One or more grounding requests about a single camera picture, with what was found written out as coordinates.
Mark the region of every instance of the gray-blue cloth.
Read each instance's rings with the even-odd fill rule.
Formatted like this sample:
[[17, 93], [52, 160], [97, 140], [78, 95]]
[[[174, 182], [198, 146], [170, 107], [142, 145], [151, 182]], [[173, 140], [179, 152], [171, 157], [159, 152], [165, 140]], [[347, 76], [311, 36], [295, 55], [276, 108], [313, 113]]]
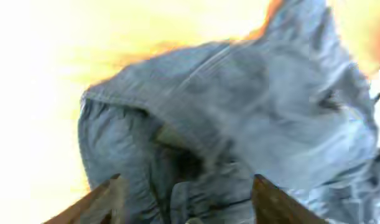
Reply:
[[[332, 223], [380, 223], [368, 91], [325, 2], [286, 0], [259, 40], [176, 50], [89, 88], [81, 155], [92, 188], [126, 179], [128, 223], [254, 223], [254, 174]], [[184, 148], [155, 140], [166, 126]]]

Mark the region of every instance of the yellow wooden surface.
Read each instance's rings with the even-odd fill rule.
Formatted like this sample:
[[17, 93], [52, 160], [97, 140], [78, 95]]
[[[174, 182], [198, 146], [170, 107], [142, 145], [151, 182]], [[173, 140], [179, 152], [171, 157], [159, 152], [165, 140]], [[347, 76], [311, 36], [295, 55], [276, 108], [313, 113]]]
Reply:
[[[352, 2], [335, 12], [346, 44], [373, 73], [380, 1]], [[263, 24], [268, 3], [0, 2], [0, 223], [40, 223], [87, 193], [76, 120], [88, 85], [176, 47], [244, 37]]]

